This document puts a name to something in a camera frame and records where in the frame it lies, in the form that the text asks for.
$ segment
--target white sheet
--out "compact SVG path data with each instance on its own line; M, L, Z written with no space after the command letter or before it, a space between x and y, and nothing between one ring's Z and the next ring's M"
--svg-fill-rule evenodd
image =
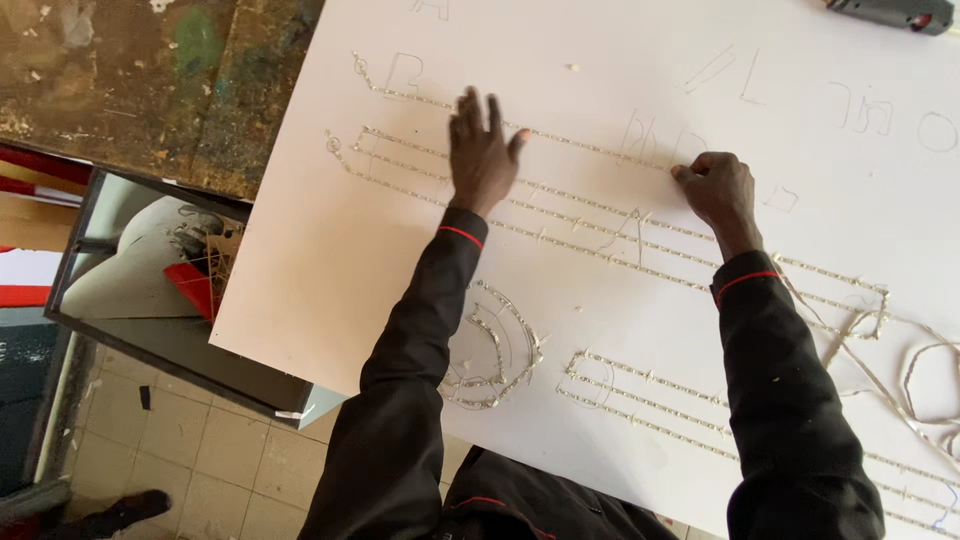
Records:
M639 156L656 167L690 162L705 148L736 152L756 176L757 219L770 251L881 283L893 291L889 308L896 314L947 336L960 333L960 40L899 33L826 12L812 0L328 0L211 343L354 394L363 361L433 234L441 208L349 174L327 151L324 130L339 139L355 170L445 201L448 185L371 160L350 146L363 126L371 126L445 151L448 111L370 90L356 72L352 51L364 59L376 86L453 103L464 86L475 84L499 94L511 122ZM579 71L569 64L579 64ZM374 141L365 135L361 145L448 174L442 159ZM520 176L708 233L656 167L534 137ZM518 185L512 197L612 230L625 223L619 215L535 193L529 185ZM506 203L492 218L537 234L545 229L545 236L591 250L611 239ZM623 233L636 236L636 220L627 221ZM647 224L642 235L720 259L715 245L687 234ZM641 255L623 239L603 253L630 263L642 257L644 267L699 284L708 284L712 274L649 247ZM803 290L876 307L871 291L798 268L787 267L787 273ZM444 430L726 535L726 504L740 481L736 462L556 391L563 383L584 397L600 395L601 388L564 377L575 353L589 348L723 398L709 295L498 227L491 229L476 278L509 297L540 338L549 338L529 383L492 409L447 404ZM845 311L812 305L828 325L849 320ZM861 330L869 331L867 326ZM825 350L831 335L815 334ZM932 342L914 327L886 323L880 341L852 345L899 398L904 355ZM512 357L517 362L508 380L526 359L522 346ZM472 325L461 325L453 358L461 370L468 359L470 375L493 373L490 339ZM918 368L914 394L923 417L960 409L949 361L941 349ZM831 373L841 391L869 386L848 358L834 364ZM705 400L596 362L582 365L582 373L647 400L716 426L728 421L723 407ZM607 403L735 452L731 439L715 430L622 396ZM960 480L872 395L845 398L845 404L868 451ZM872 478L897 489L947 506L954 500L940 482L875 460L867 468ZM887 510L922 524L932 526L944 514L890 492L882 496ZM888 538L941 537L895 519L887 527ZM938 527L960 534L960 518L949 514Z

